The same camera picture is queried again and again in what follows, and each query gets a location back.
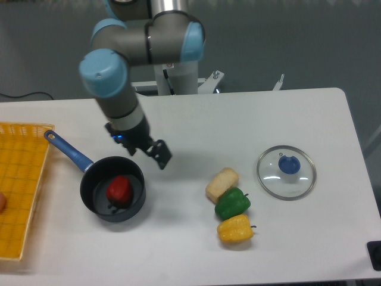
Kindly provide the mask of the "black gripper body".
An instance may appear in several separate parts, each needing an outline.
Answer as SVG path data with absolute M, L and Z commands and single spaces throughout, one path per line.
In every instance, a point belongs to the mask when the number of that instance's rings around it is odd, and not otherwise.
M 149 147 L 149 141 L 152 141 L 149 134 L 149 123 L 145 117 L 139 124 L 128 130 L 114 129 L 111 126 L 111 123 L 107 123 L 105 128 L 115 143 L 121 144 L 124 148 L 127 146 L 134 146 L 136 149 L 138 148 L 143 152 L 146 152 Z

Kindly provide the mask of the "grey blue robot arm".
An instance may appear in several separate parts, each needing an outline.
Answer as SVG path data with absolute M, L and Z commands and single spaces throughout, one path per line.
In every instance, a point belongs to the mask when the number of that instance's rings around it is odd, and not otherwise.
M 86 90 L 108 122 L 106 130 L 130 155 L 137 149 L 160 169 L 171 159 L 165 141 L 154 141 L 130 81 L 130 68 L 199 61 L 205 30 L 187 1 L 104 1 L 109 18 L 97 23 L 91 51 L 79 64 Z

